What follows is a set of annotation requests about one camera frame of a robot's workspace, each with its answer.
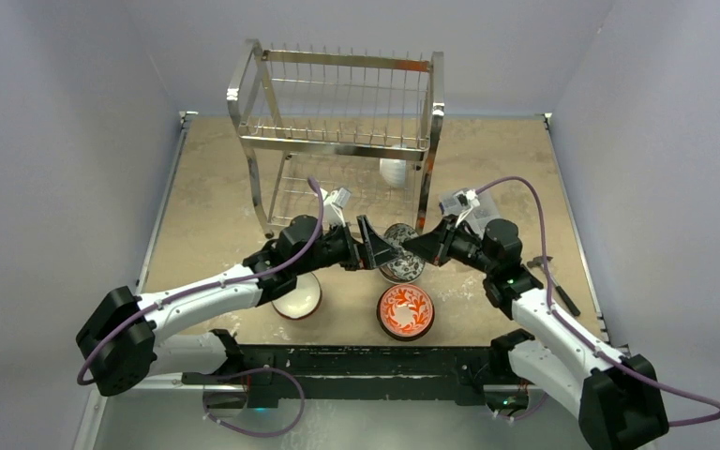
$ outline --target metal dish rack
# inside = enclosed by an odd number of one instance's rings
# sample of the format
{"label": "metal dish rack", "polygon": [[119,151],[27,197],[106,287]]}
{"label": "metal dish rack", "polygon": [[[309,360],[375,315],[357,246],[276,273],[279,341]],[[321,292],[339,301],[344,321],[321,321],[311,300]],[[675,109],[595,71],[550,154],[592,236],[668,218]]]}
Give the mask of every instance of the metal dish rack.
{"label": "metal dish rack", "polygon": [[[423,54],[314,51],[299,45],[276,50],[249,39],[227,101],[266,237],[291,218],[317,211],[310,175],[326,190],[352,192],[347,218],[366,214],[379,227],[403,222],[423,231],[443,128],[442,52],[425,60]],[[268,213],[256,148],[282,152]],[[383,180],[380,159],[385,158],[405,161],[402,186]]]}

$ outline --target beige tabletop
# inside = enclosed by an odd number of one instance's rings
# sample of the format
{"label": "beige tabletop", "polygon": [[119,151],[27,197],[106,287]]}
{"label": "beige tabletop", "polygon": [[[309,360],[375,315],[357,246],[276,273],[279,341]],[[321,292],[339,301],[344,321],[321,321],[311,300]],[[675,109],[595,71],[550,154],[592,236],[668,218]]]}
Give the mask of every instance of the beige tabletop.
{"label": "beige tabletop", "polygon": [[[262,192],[268,208],[280,153],[258,150]],[[551,269],[572,295],[581,324],[599,335],[590,287],[549,137],[538,120],[446,120],[438,148],[427,212],[430,230],[440,220],[437,194],[479,187],[516,174],[536,187],[547,223]],[[540,247],[536,208],[529,191],[517,182],[491,190],[501,214],[514,221],[523,241],[523,259]],[[371,223],[374,217],[369,215]],[[252,210],[247,164],[228,118],[194,120],[175,174],[144,290],[163,291],[188,284],[240,263],[265,239]],[[482,274],[457,262],[428,266],[416,281],[431,295],[435,322],[422,338],[397,342],[376,319],[380,295],[390,284],[377,271],[344,272],[330,267],[316,273],[322,303],[309,317],[290,321],[271,305],[227,313],[187,330],[227,329],[239,343],[340,345],[488,345],[517,324],[493,308],[484,295]]]}

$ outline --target floor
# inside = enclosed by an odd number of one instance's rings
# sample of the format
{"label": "floor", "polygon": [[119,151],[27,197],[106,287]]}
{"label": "floor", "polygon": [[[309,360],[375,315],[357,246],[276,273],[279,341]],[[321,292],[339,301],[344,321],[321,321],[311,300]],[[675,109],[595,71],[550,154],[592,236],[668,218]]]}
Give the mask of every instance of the floor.
{"label": "floor", "polygon": [[[268,208],[280,153],[258,150],[258,155],[263,200]],[[291,164],[287,163],[284,174],[292,173]],[[426,229],[440,219],[439,193],[478,187],[509,174],[521,175],[536,187],[545,208],[547,251],[554,257],[551,268],[581,310],[580,323],[599,335],[592,293],[549,136],[541,121],[447,119],[435,163]],[[337,175],[330,181],[356,182],[344,172]],[[492,196],[501,214],[519,226],[523,259],[536,256],[539,228],[529,191],[510,182],[492,189]],[[277,199],[276,210],[285,211],[285,216],[308,211],[306,205],[301,209],[283,197]],[[374,216],[372,207],[368,211],[380,233],[386,220],[402,220],[379,211]],[[195,119],[173,181],[144,290],[163,291],[210,277],[240,263],[264,242],[250,201],[245,156],[233,125],[228,118]],[[491,339],[518,328],[489,304],[481,286],[482,275],[456,262],[442,268],[429,266],[416,281],[434,301],[436,319],[424,337],[411,343],[391,339],[377,322],[377,301],[390,286],[377,271],[344,272],[330,267],[316,275],[322,285],[322,303],[302,321],[283,319],[266,305],[215,317],[187,332],[228,329],[237,334],[239,343],[467,346],[488,345]]]}

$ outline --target gray wall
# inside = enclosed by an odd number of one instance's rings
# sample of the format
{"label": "gray wall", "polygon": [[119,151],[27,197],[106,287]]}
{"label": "gray wall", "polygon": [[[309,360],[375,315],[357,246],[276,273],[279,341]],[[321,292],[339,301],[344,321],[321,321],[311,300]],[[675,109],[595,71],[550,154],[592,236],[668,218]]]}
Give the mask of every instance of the gray wall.
{"label": "gray wall", "polygon": [[74,337],[132,284],[177,113],[125,6],[0,0],[0,448],[70,448]]}
{"label": "gray wall", "polygon": [[227,113],[245,38],[445,51],[451,114],[552,111],[613,0],[127,0],[179,109]]}
{"label": "gray wall", "polygon": [[[612,336],[720,399],[720,2],[617,2],[552,126]],[[720,449],[720,422],[663,448]]]}

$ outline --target red floral pattern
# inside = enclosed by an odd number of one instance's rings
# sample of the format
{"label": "red floral pattern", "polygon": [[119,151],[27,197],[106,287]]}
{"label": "red floral pattern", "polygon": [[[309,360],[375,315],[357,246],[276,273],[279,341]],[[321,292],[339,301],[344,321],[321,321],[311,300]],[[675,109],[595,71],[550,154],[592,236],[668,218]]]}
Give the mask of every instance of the red floral pattern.
{"label": "red floral pattern", "polygon": [[[405,307],[412,312],[412,317],[401,323],[396,320],[396,309]],[[428,327],[434,314],[434,306],[426,292],[416,286],[402,284],[384,294],[380,302],[380,313],[382,323],[388,330],[397,335],[411,337]]]}

